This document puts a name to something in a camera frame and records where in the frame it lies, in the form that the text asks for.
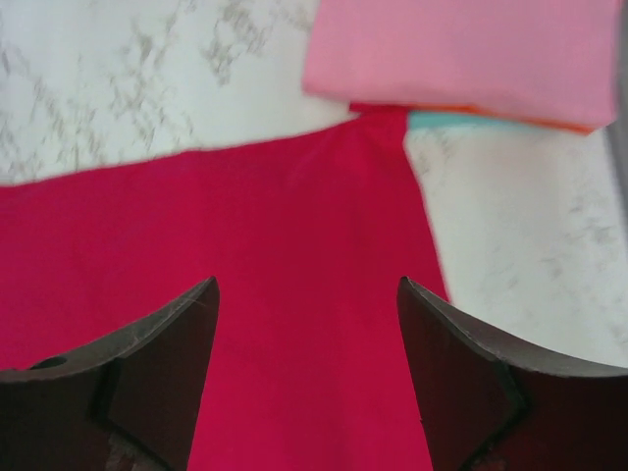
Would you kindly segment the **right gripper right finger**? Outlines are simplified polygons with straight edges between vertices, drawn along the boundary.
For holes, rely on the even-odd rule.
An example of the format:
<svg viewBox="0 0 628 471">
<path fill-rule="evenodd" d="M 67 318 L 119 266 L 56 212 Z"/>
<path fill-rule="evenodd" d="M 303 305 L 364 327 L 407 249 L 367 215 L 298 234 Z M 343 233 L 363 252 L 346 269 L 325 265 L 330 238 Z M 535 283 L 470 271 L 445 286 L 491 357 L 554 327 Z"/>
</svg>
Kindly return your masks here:
<svg viewBox="0 0 628 471">
<path fill-rule="evenodd" d="M 626 369 L 518 338 L 407 278 L 397 312 L 434 469 L 626 469 Z"/>
</svg>

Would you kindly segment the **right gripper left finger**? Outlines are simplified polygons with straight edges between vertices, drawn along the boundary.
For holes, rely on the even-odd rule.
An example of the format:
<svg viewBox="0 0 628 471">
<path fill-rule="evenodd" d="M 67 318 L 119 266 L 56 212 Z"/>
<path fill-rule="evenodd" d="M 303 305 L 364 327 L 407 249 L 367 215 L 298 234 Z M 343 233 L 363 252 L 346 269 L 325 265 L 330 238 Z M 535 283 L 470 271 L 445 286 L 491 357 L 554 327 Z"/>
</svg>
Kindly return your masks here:
<svg viewBox="0 0 628 471">
<path fill-rule="evenodd" d="M 2 469 L 186 469 L 219 304 L 210 278 L 103 338 L 2 371 Z"/>
</svg>

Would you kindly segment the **red t shirt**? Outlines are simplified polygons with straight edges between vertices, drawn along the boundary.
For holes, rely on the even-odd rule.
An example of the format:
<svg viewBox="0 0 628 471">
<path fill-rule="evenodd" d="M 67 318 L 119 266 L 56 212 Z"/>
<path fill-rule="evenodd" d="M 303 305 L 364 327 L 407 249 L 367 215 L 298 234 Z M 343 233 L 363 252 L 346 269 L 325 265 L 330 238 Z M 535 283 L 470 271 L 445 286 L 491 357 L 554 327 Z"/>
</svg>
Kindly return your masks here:
<svg viewBox="0 0 628 471">
<path fill-rule="evenodd" d="M 406 116 L 1 191 L 1 363 L 130 323 L 207 278 L 220 314 L 193 470 L 427 470 L 396 312 L 445 292 Z"/>
</svg>

